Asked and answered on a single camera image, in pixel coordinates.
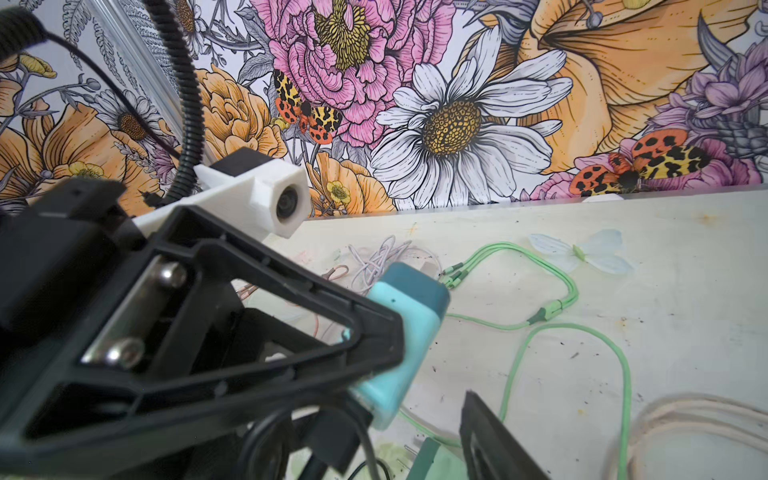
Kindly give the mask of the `green charger plug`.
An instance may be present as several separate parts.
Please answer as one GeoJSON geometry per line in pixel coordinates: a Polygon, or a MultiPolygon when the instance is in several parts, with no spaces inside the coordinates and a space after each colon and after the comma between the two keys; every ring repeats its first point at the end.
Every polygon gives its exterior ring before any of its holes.
{"type": "Polygon", "coordinates": [[[448,448],[426,438],[406,477],[407,480],[468,480],[465,462],[448,448]]]}

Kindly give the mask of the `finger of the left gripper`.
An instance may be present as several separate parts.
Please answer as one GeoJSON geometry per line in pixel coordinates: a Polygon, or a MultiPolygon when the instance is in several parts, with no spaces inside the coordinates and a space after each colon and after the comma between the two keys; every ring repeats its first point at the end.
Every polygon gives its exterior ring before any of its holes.
{"type": "Polygon", "coordinates": [[[402,360],[397,313],[309,272],[198,207],[176,210],[144,250],[185,279],[166,307],[164,335],[146,367],[138,409],[258,417],[309,395],[333,394],[402,360]],[[262,307],[243,280],[348,329],[326,344],[262,307]]]}

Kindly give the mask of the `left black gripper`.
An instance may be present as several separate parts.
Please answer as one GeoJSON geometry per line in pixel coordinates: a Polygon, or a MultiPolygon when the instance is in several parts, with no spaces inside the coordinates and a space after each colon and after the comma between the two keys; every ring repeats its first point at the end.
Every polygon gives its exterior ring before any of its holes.
{"type": "Polygon", "coordinates": [[[143,235],[112,181],[69,180],[1,228],[1,471],[231,479],[245,355],[233,281],[261,242],[200,207],[143,235]]]}

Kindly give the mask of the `teal charger plug dark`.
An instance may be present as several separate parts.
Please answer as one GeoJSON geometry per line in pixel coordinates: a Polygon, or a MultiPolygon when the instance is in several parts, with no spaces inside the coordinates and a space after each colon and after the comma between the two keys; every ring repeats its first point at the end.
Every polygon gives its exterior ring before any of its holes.
{"type": "Polygon", "coordinates": [[[371,426],[384,431],[396,417],[442,326],[450,294],[436,279],[395,262],[374,284],[367,298],[397,313],[403,331],[400,363],[352,388],[356,400],[372,414],[371,426]]]}

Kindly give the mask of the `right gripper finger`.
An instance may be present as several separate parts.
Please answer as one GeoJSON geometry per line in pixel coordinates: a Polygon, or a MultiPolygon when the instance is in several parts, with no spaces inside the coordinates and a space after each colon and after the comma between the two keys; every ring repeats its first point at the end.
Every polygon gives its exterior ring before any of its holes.
{"type": "Polygon", "coordinates": [[[544,470],[473,391],[467,391],[465,395],[459,434],[469,479],[548,479],[544,470]]]}

